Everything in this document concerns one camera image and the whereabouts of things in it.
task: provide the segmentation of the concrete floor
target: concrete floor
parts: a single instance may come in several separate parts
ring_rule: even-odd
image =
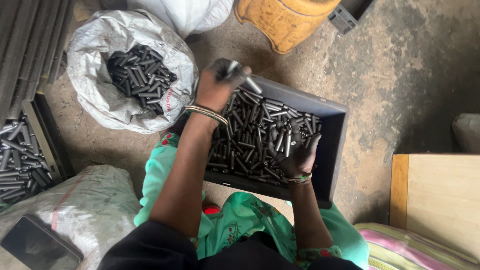
[[[352,222],[387,223],[392,153],[455,152],[450,124],[480,112],[480,2],[377,0],[346,36],[323,22],[287,55],[270,51],[253,25],[231,16],[189,44],[199,68],[225,57],[267,79],[351,109],[335,202]],[[76,101],[67,75],[46,94],[75,170],[125,168],[141,195],[158,135],[100,126]],[[222,205],[228,187],[204,183]],[[261,197],[293,222],[283,201]]]

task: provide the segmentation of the bangle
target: bangle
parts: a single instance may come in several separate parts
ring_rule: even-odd
[[[216,113],[216,112],[214,112],[210,109],[206,109],[206,108],[202,108],[202,107],[194,106],[194,105],[188,105],[187,107],[185,107],[185,110],[186,111],[194,111],[194,112],[206,115],[210,118],[213,118],[213,119],[219,121],[220,123],[224,124],[225,126],[228,125],[228,121],[225,118],[223,118],[220,114],[218,114],[218,113]]]
[[[306,176],[299,177],[299,178],[286,178],[286,180],[290,184],[298,184],[298,183],[302,183],[302,182],[305,182],[305,181],[308,181],[308,180],[311,180],[311,179],[312,179],[312,173],[310,173],[309,175],[306,175]]]

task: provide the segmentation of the white sack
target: white sack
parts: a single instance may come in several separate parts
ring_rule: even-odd
[[[105,253],[133,229],[140,203],[126,170],[110,165],[90,166],[77,176],[0,214],[0,238],[17,220],[32,214],[51,225],[83,255],[78,270],[95,270]],[[28,269],[0,248],[0,269]]]
[[[164,115],[142,109],[111,84],[107,60],[115,51],[128,52],[137,43],[148,45],[163,56],[163,64],[177,75],[160,102]],[[82,107],[102,126],[142,134],[171,126],[193,100],[198,69],[192,51],[166,24],[143,11],[100,11],[72,37],[67,73]]]
[[[128,10],[143,9],[174,29],[181,38],[221,25],[234,0],[127,0]]]

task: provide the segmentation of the smartphone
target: smartphone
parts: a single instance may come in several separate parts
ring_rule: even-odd
[[[0,246],[32,270],[74,270],[84,258],[33,215],[22,216]]]

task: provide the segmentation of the plastic crate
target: plastic crate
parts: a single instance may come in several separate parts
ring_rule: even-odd
[[[263,95],[266,98],[280,100],[298,111],[309,112],[320,117],[322,138],[317,147],[315,164],[318,168],[313,171],[312,184],[318,207],[330,208],[338,170],[342,161],[349,108],[262,77],[255,77],[255,81],[264,90]],[[285,187],[259,183],[232,174],[206,171],[204,180],[261,195],[290,200],[290,192]]]

